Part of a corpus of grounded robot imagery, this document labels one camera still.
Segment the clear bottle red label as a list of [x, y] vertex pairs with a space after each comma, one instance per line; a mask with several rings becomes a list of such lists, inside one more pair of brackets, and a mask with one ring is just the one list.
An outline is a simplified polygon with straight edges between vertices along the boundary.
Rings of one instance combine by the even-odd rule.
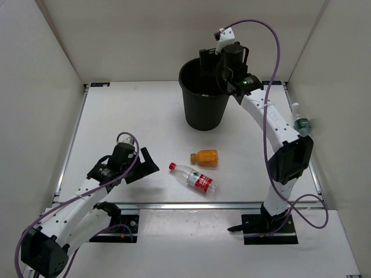
[[173, 162], [169, 165], [169, 171], [182, 185], [209, 200], [215, 199], [219, 191], [219, 185], [214, 179], [191, 167]]

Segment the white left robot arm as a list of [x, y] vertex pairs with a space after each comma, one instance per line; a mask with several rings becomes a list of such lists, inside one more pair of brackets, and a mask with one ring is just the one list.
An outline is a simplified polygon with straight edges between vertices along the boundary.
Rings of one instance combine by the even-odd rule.
[[121, 211], [103, 199], [122, 182], [130, 184], [159, 167], [147, 148], [119, 142], [111, 155], [102, 157], [88, 172], [73, 202], [65, 202], [31, 228], [21, 242], [21, 261], [43, 277], [57, 277], [70, 255], [103, 230], [121, 227]]

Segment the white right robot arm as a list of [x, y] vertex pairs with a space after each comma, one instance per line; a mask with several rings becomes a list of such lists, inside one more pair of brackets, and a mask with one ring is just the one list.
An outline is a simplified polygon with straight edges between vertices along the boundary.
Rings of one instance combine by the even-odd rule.
[[230, 232], [251, 230], [261, 236], [273, 234], [284, 225], [289, 215], [288, 200], [293, 186], [308, 167], [313, 140], [301, 136], [281, 116], [269, 98], [262, 82], [248, 72], [248, 48], [238, 42], [216, 49], [199, 51], [200, 75], [215, 78], [223, 94], [233, 96], [263, 131], [274, 154], [266, 163], [272, 184], [260, 208], [260, 215], [251, 224], [228, 229]]

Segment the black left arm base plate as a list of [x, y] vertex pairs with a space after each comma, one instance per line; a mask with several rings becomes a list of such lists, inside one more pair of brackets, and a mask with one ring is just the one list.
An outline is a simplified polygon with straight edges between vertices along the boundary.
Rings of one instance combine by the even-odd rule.
[[121, 215], [111, 220], [109, 229], [92, 237], [91, 243], [137, 243], [139, 210], [121, 210]]

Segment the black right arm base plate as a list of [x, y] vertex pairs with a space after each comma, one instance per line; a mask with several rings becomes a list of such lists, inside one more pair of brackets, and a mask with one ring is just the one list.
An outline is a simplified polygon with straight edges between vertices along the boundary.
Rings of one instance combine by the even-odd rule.
[[241, 215], [243, 228], [243, 242], [244, 245], [294, 245], [298, 244], [296, 228], [294, 225], [292, 215], [289, 216], [286, 224], [273, 235], [262, 234], [273, 232], [280, 225], [273, 228], [264, 226], [259, 214], [242, 214]]

